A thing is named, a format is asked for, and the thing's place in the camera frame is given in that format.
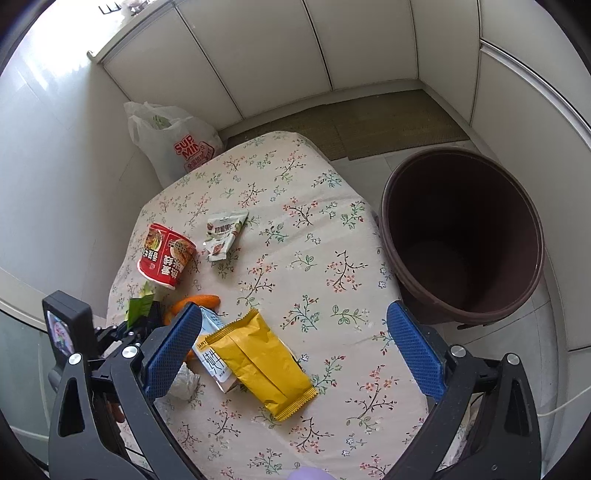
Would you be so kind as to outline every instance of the blue gripper pad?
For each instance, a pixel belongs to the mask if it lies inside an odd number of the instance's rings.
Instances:
[[[163,397],[168,392],[185,356],[201,332],[201,323],[201,309],[194,303],[189,303],[173,319],[169,327],[157,328],[144,342],[149,343],[152,336],[154,341],[161,342],[144,367],[144,393],[150,401]],[[160,329],[169,329],[162,340],[155,335]]]
[[[421,392],[439,402],[446,390],[443,364],[402,305],[390,304],[386,325]]]

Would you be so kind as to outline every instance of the red instant noodle cup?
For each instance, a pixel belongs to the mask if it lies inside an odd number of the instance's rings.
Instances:
[[[138,260],[138,270],[148,280],[174,290],[178,277],[195,252],[191,240],[159,223],[152,223]]]

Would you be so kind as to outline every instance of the white cabinet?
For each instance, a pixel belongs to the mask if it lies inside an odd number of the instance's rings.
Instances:
[[[482,38],[545,78],[591,123],[591,75],[564,32],[535,0],[480,0]]]
[[[478,75],[478,0],[411,0],[419,78],[467,122]]]
[[[538,209],[568,348],[590,345],[591,151],[540,91],[484,53],[472,127]]]
[[[568,355],[568,386],[565,401],[578,395],[591,385],[591,348],[570,352]],[[579,433],[584,421],[589,415],[591,406],[591,391],[584,393],[564,409],[562,425],[556,451],[550,460],[548,467],[552,467],[562,457],[574,438]]]
[[[304,0],[335,89],[417,78],[408,0]]]
[[[301,0],[187,0],[178,9],[244,117],[330,90]]]
[[[217,129],[240,121],[238,110],[177,11],[172,6],[163,10],[107,56],[105,69],[135,102],[176,105]]]

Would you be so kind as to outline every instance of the purple object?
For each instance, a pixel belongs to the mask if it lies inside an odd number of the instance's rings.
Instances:
[[[287,480],[336,480],[334,476],[313,466],[301,466]]]

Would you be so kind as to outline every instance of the floor mat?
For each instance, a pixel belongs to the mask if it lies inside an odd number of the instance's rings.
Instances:
[[[386,93],[309,108],[228,139],[228,148],[275,130],[309,138],[329,160],[467,140],[423,90]]]

